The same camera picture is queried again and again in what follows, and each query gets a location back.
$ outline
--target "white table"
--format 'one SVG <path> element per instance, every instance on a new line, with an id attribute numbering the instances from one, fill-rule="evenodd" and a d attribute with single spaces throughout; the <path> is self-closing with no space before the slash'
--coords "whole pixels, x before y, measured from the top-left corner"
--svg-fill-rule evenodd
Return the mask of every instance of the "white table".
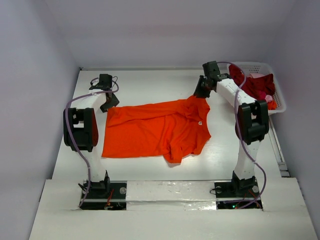
<path id="1" fill-rule="evenodd" d="M 118 76 L 119 107 L 185 99 L 193 94 L 199 75 L 203 74 L 200 69 L 81 71 L 74 97 L 86 94 L 90 80 L 101 73 Z M 211 108 L 207 124 L 212 137 L 200 155 L 187 156 L 180 165 L 168 164 L 162 156 L 102 158 L 110 179 L 203 180 L 203 186 L 211 184 L 208 180 L 230 179 L 239 150 L 233 108 L 214 92 L 207 102 Z M 100 153 L 106 117 L 101 112 L 96 114 Z M 46 181 L 43 190 L 30 239 L 317 239 L 296 179 L 281 178 L 269 134 L 261 144 L 257 160 L 267 174 L 266 189 L 261 197 L 264 211 L 189 210 L 169 205 L 135 206 L 126 211 L 83 211 L 77 210 L 81 194 L 77 183 L 87 179 L 87 168 L 62 141 L 52 180 Z M 263 175 L 258 169 L 255 172 L 262 186 Z M 209 201 L 207 193 L 203 192 L 204 201 Z M 136 194 L 134 197 L 139 198 L 140 193 Z"/>

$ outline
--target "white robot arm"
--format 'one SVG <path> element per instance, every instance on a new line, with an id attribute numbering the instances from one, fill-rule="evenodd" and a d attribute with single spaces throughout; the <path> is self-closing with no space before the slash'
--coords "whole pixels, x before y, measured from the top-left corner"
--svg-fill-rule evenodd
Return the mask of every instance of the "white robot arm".
<path id="1" fill-rule="evenodd" d="M 248 189 L 257 186 L 255 163 L 249 158 L 246 151 L 253 159 L 256 159 L 260 143 L 269 131 L 268 105 L 266 101 L 257 101 L 239 89 L 228 74 L 221 74 L 216 61 L 207 62 L 202 67 L 205 76 L 200 76 L 193 95 L 198 98 L 209 98 L 210 92 L 214 90 L 224 97 L 235 108 L 236 120 L 241 133 L 238 134 L 236 128 L 235 133 L 240 144 L 231 182 L 216 182 L 216 196 L 217 198 L 243 197 Z"/>
<path id="2" fill-rule="evenodd" d="M 93 89 L 89 90 L 89 93 L 99 92 L 100 89 Z M 82 101 L 80 101 L 75 109 L 76 110 L 83 110 L 83 109 L 93 109 L 94 113 L 96 114 L 98 110 L 100 110 L 100 106 L 102 106 L 107 101 L 105 94 L 94 94 L 92 96 L 87 96 L 83 98 Z M 106 170 L 103 167 L 101 161 L 100 161 L 100 155 L 98 153 L 98 150 L 96 147 L 92 148 L 92 151 L 87 150 L 81 150 L 81 153 L 85 156 L 85 158 L 88 160 L 91 168 L 91 181 L 92 182 L 100 182 L 103 181 L 106 177 Z"/>

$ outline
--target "white enclosure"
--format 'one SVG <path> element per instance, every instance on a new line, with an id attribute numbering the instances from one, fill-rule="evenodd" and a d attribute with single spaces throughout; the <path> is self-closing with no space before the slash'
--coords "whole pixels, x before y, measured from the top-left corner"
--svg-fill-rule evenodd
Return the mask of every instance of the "white enclosure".
<path id="1" fill-rule="evenodd" d="M 319 236 L 318 0 L 2 0 L 0 13 L 0 239 L 29 239 L 80 68 L 214 60 L 273 68 L 287 109 L 272 120 Z"/>

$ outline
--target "wire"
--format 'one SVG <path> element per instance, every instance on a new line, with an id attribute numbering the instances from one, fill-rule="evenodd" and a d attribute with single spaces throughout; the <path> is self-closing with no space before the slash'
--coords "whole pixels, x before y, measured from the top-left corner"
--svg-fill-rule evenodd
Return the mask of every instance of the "wire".
<path id="1" fill-rule="evenodd" d="M 252 191 L 250 191 L 250 189 L 248 189 L 248 191 L 255 199 L 257 198 L 256 195 Z"/>
<path id="2" fill-rule="evenodd" d="M 117 76 L 114 76 L 114 77 L 112 77 L 112 78 L 113 78 L 113 79 L 116 78 L 116 80 L 115 80 L 114 84 L 112 85 L 111 90 L 114 88 L 116 82 L 118 81 L 118 77 L 117 77 Z"/>
<path id="3" fill-rule="evenodd" d="M 95 81 L 95 80 L 98 80 L 98 79 L 99 79 L 98 77 L 95 77 L 94 79 L 92 79 L 92 80 L 90 81 L 91 86 L 94 84 L 94 81 Z"/>
<path id="4" fill-rule="evenodd" d="M 105 208 L 110 206 L 110 200 L 111 200 L 111 198 L 112 198 L 112 195 L 114 194 L 114 191 L 115 191 L 114 189 L 111 190 L 110 196 L 108 197 L 108 199 L 107 199 L 107 201 L 106 201 L 106 204 L 105 204 L 105 206 L 104 206 Z"/>
<path id="5" fill-rule="evenodd" d="M 79 100 L 79 99 L 82 99 L 82 98 L 86 98 L 86 97 L 89 97 L 89 96 L 92 96 L 92 95 L 96 95 L 96 94 L 105 94 L 105 93 L 116 93 L 119 91 L 119 85 L 114 82 L 114 84 L 116 85 L 116 90 L 112 91 L 97 91 L 97 92 L 92 92 L 92 93 L 88 93 L 88 94 L 85 94 L 85 95 L 82 95 L 82 96 L 78 96 L 72 100 L 70 100 L 66 106 L 65 106 L 65 122 L 66 122 L 66 128 L 68 130 L 68 133 L 70 135 L 70 139 L 71 139 L 71 142 L 75 148 L 75 150 L 77 151 L 77 153 L 80 155 L 80 157 L 85 161 L 85 164 L 87 166 L 87 172 L 88 172 L 88 185 L 86 187 L 86 190 L 85 190 L 85 193 L 84 193 L 84 196 L 79 204 L 79 208 L 82 206 L 82 204 L 84 203 L 84 201 L 86 200 L 87 198 L 87 195 L 88 195 L 88 192 L 89 192 L 89 189 L 90 189 L 90 186 L 91 186 L 91 170 L 90 170 L 90 163 L 89 161 L 86 159 L 86 157 L 81 153 L 79 147 L 77 146 L 77 143 L 76 143 L 76 140 L 74 138 L 74 135 L 72 134 L 71 132 L 71 126 L 70 126 L 70 122 L 69 122 L 69 118 L 68 118 L 68 109 L 70 108 L 71 106 L 71 103 L 76 101 L 76 100 Z"/>
<path id="6" fill-rule="evenodd" d="M 245 147 L 245 143 L 244 143 L 244 140 L 242 139 L 242 135 L 241 135 L 241 131 L 240 131 L 240 125 L 239 125 L 239 121 L 238 121 L 238 95 L 239 95 L 239 92 L 240 92 L 240 89 L 245 85 L 246 81 L 247 81 L 247 78 L 246 78 L 246 74 L 245 74 L 245 71 L 242 70 L 242 68 L 240 68 L 239 66 L 237 66 L 236 64 L 232 63 L 232 62 L 229 62 L 229 61 L 219 61 L 217 62 L 217 64 L 231 64 L 235 67 L 237 67 L 238 69 L 240 69 L 240 71 L 243 73 L 243 76 L 244 76 L 244 79 L 243 79 L 243 82 L 240 84 L 239 86 L 239 89 L 236 91 L 235 93 L 235 98 L 234 98 L 234 117 L 235 117 L 235 124 L 236 124 L 236 129 L 238 131 L 238 135 L 239 135 L 239 139 L 240 139 L 240 143 L 241 143 L 241 146 L 245 152 L 245 154 L 248 156 L 248 158 L 262 171 L 263 173 L 263 178 L 264 178 L 264 182 L 263 182 L 263 186 L 262 186 L 262 189 L 259 193 L 259 195 L 254 199 L 254 200 L 251 200 L 249 203 L 247 203 L 246 205 L 243 205 L 241 207 L 239 207 L 238 209 L 244 209 L 245 207 L 251 205 L 252 203 L 254 202 L 257 202 L 257 199 L 260 198 L 260 196 L 262 195 L 262 193 L 264 192 L 265 188 L 266 188 L 266 184 L 267 184 L 267 174 L 265 172 L 265 170 L 256 162 L 256 160 L 254 160 L 254 158 L 249 154 L 249 152 L 247 151 L 246 147 Z"/>
<path id="7" fill-rule="evenodd" d="M 239 201 L 238 203 L 236 203 L 235 206 L 237 206 L 239 203 L 241 203 L 243 200 L 245 200 L 246 196 L 247 196 L 247 194 L 245 193 L 243 199 L 241 201 Z"/>
<path id="8" fill-rule="evenodd" d="M 242 202 L 249 202 L 248 204 L 249 205 L 251 205 L 252 203 L 255 203 L 255 204 L 257 204 L 257 206 L 259 207 L 259 208 L 261 208 L 262 209 L 262 207 L 261 207 L 261 205 L 256 201 L 256 200 L 249 200 L 249 199 L 242 199 L 242 200 L 228 200 L 228 201 L 224 201 L 223 203 L 225 203 L 225 204 L 230 204 L 230 203 L 237 203 L 237 204 L 239 204 L 239 203 L 242 203 Z"/>

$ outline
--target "plastic basket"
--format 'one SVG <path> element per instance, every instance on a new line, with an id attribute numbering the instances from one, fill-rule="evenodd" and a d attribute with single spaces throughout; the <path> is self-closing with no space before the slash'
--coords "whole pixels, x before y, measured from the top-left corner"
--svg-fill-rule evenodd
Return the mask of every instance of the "plastic basket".
<path id="1" fill-rule="evenodd" d="M 276 113 L 283 113 L 287 109 L 284 96 L 280 90 L 275 73 L 268 64 L 262 63 L 262 62 L 253 62 L 253 61 L 238 61 L 238 62 L 235 61 L 234 64 L 241 67 L 246 76 L 248 76 L 251 73 L 257 73 L 257 74 L 263 74 L 263 75 L 273 74 L 273 83 L 275 86 L 275 93 L 272 96 L 272 98 L 273 100 L 275 100 L 277 104 L 277 108 L 275 110 L 269 110 L 268 114 L 272 115 Z M 226 72 L 229 73 L 229 64 L 226 67 Z"/>

